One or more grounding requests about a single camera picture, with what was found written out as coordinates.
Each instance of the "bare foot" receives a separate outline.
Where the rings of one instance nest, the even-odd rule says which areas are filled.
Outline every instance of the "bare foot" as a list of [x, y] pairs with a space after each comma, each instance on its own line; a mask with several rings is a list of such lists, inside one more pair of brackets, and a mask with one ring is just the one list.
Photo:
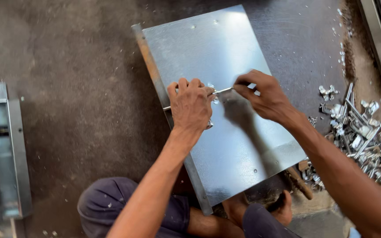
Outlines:
[[270, 213], [286, 227], [292, 220], [292, 198], [290, 197], [290, 193], [287, 190], [283, 190], [276, 203], [278, 204], [278, 208]]
[[233, 224], [242, 228], [242, 218], [248, 208], [248, 200], [245, 193], [241, 192], [222, 202], [227, 218]]

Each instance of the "man's right hand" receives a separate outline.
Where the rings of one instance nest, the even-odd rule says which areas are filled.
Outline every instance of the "man's right hand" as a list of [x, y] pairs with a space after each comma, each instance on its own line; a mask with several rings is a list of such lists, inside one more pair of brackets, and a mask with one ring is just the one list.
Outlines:
[[[248, 88], [251, 83], [256, 85], [254, 89]], [[254, 110], [262, 118], [282, 124], [283, 116], [294, 110], [277, 80], [258, 70], [253, 69], [239, 76], [233, 88], [251, 102]], [[254, 94], [256, 90], [260, 92], [259, 96]]]

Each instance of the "wooden handle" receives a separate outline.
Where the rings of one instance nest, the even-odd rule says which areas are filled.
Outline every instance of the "wooden handle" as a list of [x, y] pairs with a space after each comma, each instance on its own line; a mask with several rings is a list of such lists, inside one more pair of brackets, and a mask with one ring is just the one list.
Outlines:
[[288, 168], [286, 171], [289, 173], [294, 185], [305, 195], [308, 200], [311, 200], [313, 198], [312, 191], [304, 183], [299, 174], [292, 167]]

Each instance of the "concrete floor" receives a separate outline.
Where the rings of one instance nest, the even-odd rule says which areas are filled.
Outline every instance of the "concrete floor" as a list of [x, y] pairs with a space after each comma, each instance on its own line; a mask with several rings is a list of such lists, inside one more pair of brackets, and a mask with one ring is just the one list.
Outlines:
[[[130, 26], [237, 4], [293, 105], [320, 118], [319, 85], [346, 89], [338, 63], [344, 37], [338, 0], [0, 0], [0, 80], [11, 98], [24, 97], [34, 204], [25, 219], [28, 237], [42, 230], [84, 237], [76, 211], [81, 192], [102, 177], [140, 181], [168, 137]], [[316, 128], [329, 132], [329, 120], [319, 119]], [[181, 180], [175, 192], [191, 196], [185, 171]]]

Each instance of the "knee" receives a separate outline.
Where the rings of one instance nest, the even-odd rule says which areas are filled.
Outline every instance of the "knee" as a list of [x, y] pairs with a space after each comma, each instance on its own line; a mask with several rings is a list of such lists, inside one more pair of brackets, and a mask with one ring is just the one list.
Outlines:
[[137, 186], [136, 182], [125, 177], [99, 179], [82, 193], [77, 209], [82, 216], [89, 215], [89, 210], [106, 212], [121, 209]]

